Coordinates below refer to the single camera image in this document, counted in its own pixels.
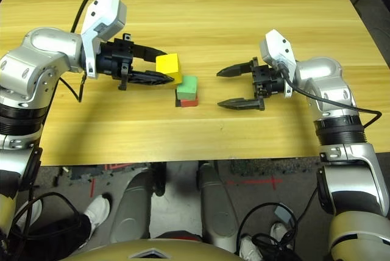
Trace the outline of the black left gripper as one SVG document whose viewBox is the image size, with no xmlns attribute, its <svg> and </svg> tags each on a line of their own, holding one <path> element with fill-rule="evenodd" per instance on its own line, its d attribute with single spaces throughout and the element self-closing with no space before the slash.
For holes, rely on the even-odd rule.
<svg viewBox="0 0 390 261">
<path fill-rule="evenodd" d="M 174 81 L 174 78 L 156 71 L 132 71 L 133 57 L 146 62 L 155 62 L 156 58 L 167 53 L 156 48 L 137 45 L 131 42 L 130 34 L 123 34 L 122 39 L 115 38 L 100 44 L 97 54 L 97 73 L 120 80 L 118 89 L 127 90 L 127 83 L 140 85 L 163 85 Z"/>
</svg>

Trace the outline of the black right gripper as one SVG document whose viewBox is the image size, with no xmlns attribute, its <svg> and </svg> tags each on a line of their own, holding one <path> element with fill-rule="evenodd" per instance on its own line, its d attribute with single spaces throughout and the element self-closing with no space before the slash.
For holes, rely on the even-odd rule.
<svg viewBox="0 0 390 261">
<path fill-rule="evenodd" d="M 251 73 L 253 78 L 253 93 L 255 98 L 268 98 L 272 95 L 284 93 L 285 81 L 280 72 L 269 65 L 259 65 L 258 59 L 228 66 L 217 72 L 218 77 L 236 77 Z M 217 103 L 218 106 L 232 110 L 260 110 L 264 111 L 263 99 L 233 98 Z"/>
</svg>

